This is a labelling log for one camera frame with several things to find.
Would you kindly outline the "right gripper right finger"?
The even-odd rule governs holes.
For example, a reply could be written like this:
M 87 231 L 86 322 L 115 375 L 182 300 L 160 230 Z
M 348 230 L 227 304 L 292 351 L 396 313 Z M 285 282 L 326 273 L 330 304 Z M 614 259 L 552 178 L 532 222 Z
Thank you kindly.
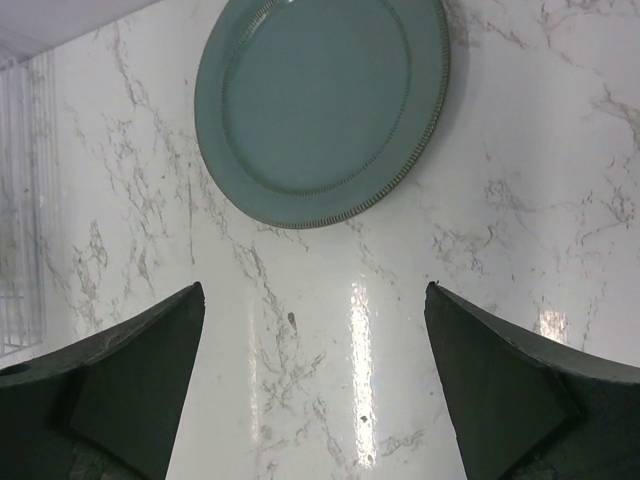
M 526 330 L 436 282 L 424 316 L 467 478 L 638 478 L 638 368 Z

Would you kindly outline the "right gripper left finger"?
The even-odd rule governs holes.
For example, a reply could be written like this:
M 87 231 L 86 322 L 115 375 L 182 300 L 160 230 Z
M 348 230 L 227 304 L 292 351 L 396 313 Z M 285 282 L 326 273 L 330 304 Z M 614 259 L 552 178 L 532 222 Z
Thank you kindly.
M 1 371 L 4 479 L 163 479 L 205 317 L 194 283 Z

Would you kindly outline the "pale green ceramic plate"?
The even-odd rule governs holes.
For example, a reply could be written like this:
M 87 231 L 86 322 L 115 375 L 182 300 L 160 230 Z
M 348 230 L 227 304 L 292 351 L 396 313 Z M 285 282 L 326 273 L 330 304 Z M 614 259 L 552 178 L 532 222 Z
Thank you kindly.
M 418 161 L 450 62 L 439 1 L 231 1 L 196 77 L 204 163 L 255 220 L 288 229 L 345 221 Z

